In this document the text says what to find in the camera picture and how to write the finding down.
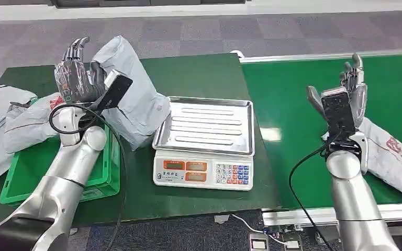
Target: robotic hand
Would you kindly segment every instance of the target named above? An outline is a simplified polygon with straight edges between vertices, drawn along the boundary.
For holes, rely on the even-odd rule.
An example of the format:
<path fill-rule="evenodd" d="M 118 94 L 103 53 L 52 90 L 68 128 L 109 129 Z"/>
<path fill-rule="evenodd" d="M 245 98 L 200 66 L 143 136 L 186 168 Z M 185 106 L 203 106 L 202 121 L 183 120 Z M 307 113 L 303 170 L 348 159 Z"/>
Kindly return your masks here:
<path fill-rule="evenodd" d="M 333 142 L 324 154 L 332 178 L 332 198 L 345 251 L 398 251 L 362 174 L 367 171 L 367 140 L 358 130 L 366 109 L 363 62 L 354 54 L 354 67 L 344 64 L 340 87 L 318 96 L 308 86 L 307 98 L 328 123 Z"/>
<path fill-rule="evenodd" d="M 68 48 L 67 58 L 75 61 L 62 61 L 57 70 L 68 70 L 68 78 L 58 86 L 63 98 L 68 94 L 84 98 L 86 104 L 76 104 L 68 100 L 66 105 L 54 108 L 50 114 L 50 124 L 60 133 L 61 146 L 47 173 L 36 189 L 12 214 L 0 223 L 0 250 L 60 250 L 68 245 L 70 227 L 88 177 L 106 144 L 105 131 L 92 122 L 104 109 L 116 107 L 132 84 L 121 72 L 111 71 L 97 78 L 102 83 L 81 81 L 83 44 L 88 38 L 78 39 L 74 52 Z M 95 92 L 67 93 L 66 90 L 97 89 Z M 52 124 L 52 117 L 59 116 L 59 128 Z M 79 129 L 82 118 L 94 117 L 84 128 Z"/>

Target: grey plastic bag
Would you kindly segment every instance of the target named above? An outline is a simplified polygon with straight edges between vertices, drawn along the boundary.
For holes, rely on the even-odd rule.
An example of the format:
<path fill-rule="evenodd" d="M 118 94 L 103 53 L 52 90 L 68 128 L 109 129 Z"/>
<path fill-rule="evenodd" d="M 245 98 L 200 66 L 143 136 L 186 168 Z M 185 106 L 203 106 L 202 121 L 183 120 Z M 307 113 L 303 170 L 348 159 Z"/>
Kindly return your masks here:
<path fill-rule="evenodd" d="M 157 93 L 130 43 L 114 37 L 93 57 L 106 73 L 116 69 L 133 80 L 118 108 L 104 110 L 103 115 L 130 143 L 132 150 L 151 140 L 157 128 L 170 114 L 170 101 Z"/>

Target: green plastic crate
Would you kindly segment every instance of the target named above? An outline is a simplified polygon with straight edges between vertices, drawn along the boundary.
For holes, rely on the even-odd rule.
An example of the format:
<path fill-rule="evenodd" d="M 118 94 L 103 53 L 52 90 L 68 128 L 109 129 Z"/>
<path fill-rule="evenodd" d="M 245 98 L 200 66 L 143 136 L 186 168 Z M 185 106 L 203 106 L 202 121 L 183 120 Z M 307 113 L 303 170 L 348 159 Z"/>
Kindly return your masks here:
<path fill-rule="evenodd" d="M 105 127 L 107 143 L 99 154 L 80 202 L 95 200 L 119 193 L 119 144 Z M 2 188 L 0 203 L 18 206 L 34 191 L 46 174 L 60 146 L 59 137 L 15 153 Z"/>

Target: stainless steel tray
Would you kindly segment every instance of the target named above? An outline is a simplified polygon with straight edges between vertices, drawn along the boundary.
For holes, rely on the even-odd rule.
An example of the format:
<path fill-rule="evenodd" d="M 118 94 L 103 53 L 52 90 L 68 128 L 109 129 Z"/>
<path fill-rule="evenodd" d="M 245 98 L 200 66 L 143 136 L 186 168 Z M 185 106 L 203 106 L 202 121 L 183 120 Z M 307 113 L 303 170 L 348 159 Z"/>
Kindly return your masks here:
<path fill-rule="evenodd" d="M 255 153 L 253 104 L 246 100 L 169 97 L 170 115 L 153 148 L 196 153 Z"/>

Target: white cable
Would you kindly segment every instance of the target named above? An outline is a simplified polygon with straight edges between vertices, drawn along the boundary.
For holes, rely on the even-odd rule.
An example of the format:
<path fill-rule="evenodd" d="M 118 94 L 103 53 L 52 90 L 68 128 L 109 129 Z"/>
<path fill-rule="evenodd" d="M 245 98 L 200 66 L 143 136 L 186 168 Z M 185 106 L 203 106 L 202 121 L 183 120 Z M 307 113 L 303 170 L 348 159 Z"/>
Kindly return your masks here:
<path fill-rule="evenodd" d="M 254 231 L 254 232 L 256 232 L 256 233 L 263 233 L 263 231 L 259 231 L 259 230 L 253 229 L 251 226 L 249 226 L 249 225 L 247 224 L 247 222 L 246 222 L 243 218 L 238 217 L 238 216 L 236 216 L 236 215 L 234 215 L 234 214 L 232 214 L 232 216 L 235 217 L 235 218 L 237 218 L 238 220 L 241 220 L 242 222 L 244 222 L 244 224 L 245 224 L 250 230 L 252 230 L 252 231 Z M 286 246 L 287 246 L 287 243 L 286 243 L 286 242 L 279 241 L 279 240 L 275 239 L 272 235 L 267 235 L 267 236 L 269 236 L 270 238 L 272 238 L 274 241 L 276 241 L 276 242 L 278 242 L 278 243 L 280 243 L 280 244 L 283 244 L 283 245 L 286 245 Z"/>
<path fill-rule="evenodd" d="M 249 225 L 247 224 L 247 222 L 246 222 L 243 218 L 238 217 L 238 216 L 236 216 L 236 215 L 234 215 L 234 214 L 232 214 L 232 216 L 235 217 L 235 218 L 237 218 L 238 220 L 241 220 L 242 222 L 244 222 L 244 224 L 245 224 L 250 230 L 254 231 L 255 233 L 263 233 L 263 231 L 259 231 L 259 230 L 253 229 L 251 226 L 249 226 Z"/>
<path fill-rule="evenodd" d="M 283 245 L 286 245 L 287 246 L 287 242 L 282 242 L 282 241 L 279 241 L 279 240 L 277 240 L 277 239 L 275 239 L 275 237 L 273 237 L 272 235 L 268 235 L 270 238 L 272 238 L 272 240 L 274 240 L 274 241 L 276 241 L 276 242 L 278 242 L 278 243 L 280 243 L 280 244 L 283 244 Z"/>

